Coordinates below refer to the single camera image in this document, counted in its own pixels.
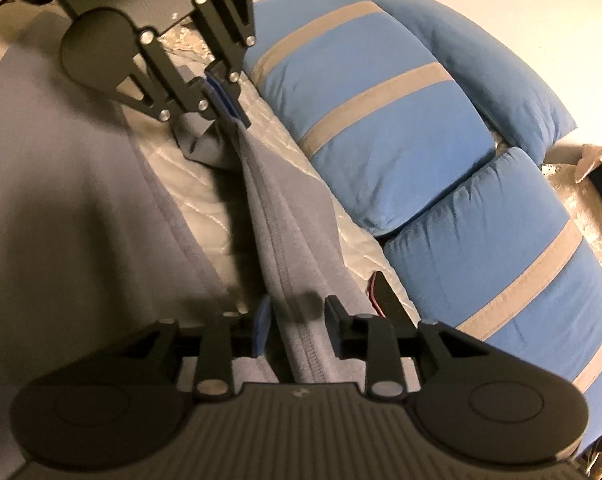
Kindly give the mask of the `blue striped pillow right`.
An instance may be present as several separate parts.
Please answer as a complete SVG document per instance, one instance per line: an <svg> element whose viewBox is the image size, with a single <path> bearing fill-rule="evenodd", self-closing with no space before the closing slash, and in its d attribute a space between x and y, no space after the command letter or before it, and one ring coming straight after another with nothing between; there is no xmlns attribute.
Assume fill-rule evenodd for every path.
<svg viewBox="0 0 602 480"><path fill-rule="evenodd" d="M509 148L383 248L422 318L562 376L602 434L602 267L541 170Z"/></svg>

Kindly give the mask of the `blue striped pillow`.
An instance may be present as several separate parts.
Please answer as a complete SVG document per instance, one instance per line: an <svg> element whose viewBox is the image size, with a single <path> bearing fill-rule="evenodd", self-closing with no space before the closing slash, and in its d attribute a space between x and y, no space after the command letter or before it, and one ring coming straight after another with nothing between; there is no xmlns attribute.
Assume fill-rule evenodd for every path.
<svg viewBox="0 0 602 480"><path fill-rule="evenodd" d="M509 148L383 248L422 318L562 376L602 434L602 267L541 170Z"/></svg>
<svg viewBox="0 0 602 480"><path fill-rule="evenodd" d="M243 67L352 220L384 236L494 153L464 91L374 0L263 0Z"/></svg>

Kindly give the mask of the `quilted white bedspread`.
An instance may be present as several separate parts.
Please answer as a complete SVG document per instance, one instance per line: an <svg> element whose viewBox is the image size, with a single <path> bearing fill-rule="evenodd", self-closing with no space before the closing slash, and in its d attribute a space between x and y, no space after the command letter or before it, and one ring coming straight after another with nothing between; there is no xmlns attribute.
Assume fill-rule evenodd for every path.
<svg viewBox="0 0 602 480"><path fill-rule="evenodd" d="M8 0L0 5L0 60L26 25L46 11L66 18L54 3L30 6L18 0ZM185 65L196 75L202 75L203 62L212 61L212 56L199 32L186 23L172 28L161 42L177 66ZM243 90L240 102L248 104L250 118L257 120L250 132L279 158L291 162L311 178L321 180L272 110L250 87L247 76L241 76L240 84ZM253 241L251 228L243 224L249 220L245 185L230 171L186 160L169 127L161 126L159 122L129 108L124 108L124 114L144 158L179 207L191 234L236 298L239 310L247 312L257 293L257 285L249 283L255 278L248 278L249 271L250 276L255 275L251 271L255 271L257 256L255 249L249 247L249 242ZM341 255L356 286L365 292L371 274L382 271L409 317L418 322L420 316L380 245L351 220L333 195L331 198Z"/></svg>

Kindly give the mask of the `plain blue pillow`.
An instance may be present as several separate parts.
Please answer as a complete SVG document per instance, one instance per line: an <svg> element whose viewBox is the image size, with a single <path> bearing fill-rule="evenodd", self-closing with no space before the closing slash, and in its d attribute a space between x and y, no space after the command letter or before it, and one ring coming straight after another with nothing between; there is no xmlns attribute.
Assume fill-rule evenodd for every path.
<svg viewBox="0 0 602 480"><path fill-rule="evenodd" d="M536 165L577 128L550 85L463 14L435 0L373 1L419 39L502 138Z"/></svg>

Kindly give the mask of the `grey sweatpants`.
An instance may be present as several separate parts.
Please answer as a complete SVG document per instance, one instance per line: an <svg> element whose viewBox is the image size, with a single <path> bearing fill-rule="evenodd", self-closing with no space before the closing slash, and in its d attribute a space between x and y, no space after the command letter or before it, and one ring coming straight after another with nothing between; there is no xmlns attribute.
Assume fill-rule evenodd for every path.
<svg viewBox="0 0 602 480"><path fill-rule="evenodd" d="M63 73L68 25L38 14L0 60L0 479L23 464L8 420L21 386L157 318L195 326L236 302L122 108ZM253 166L231 171L257 256L248 278L255 299L273 296L284 347L238 362L237 377L270 382L287 363L298 382L361 380L322 319L330 294L355 313L371 307L344 265L333 193L253 133L248 152L265 166L262 183Z"/></svg>

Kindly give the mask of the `black belt red edge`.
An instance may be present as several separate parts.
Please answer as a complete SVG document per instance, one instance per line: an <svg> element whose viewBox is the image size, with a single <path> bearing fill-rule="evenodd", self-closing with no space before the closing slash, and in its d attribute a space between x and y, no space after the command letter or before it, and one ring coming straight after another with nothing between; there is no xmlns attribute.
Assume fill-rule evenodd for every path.
<svg viewBox="0 0 602 480"><path fill-rule="evenodd" d="M368 279L367 297L377 314L386 318L401 337L416 333L417 326L381 271L374 271Z"/></svg>

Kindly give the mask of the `blue striped pillow left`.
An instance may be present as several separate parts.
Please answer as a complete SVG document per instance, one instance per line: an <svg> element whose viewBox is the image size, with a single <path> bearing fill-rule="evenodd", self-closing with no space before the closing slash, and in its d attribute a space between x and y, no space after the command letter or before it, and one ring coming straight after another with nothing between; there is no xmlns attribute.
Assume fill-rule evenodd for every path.
<svg viewBox="0 0 602 480"><path fill-rule="evenodd" d="M384 236L494 153L464 91L374 0L263 0L243 67L352 220Z"/></svg>

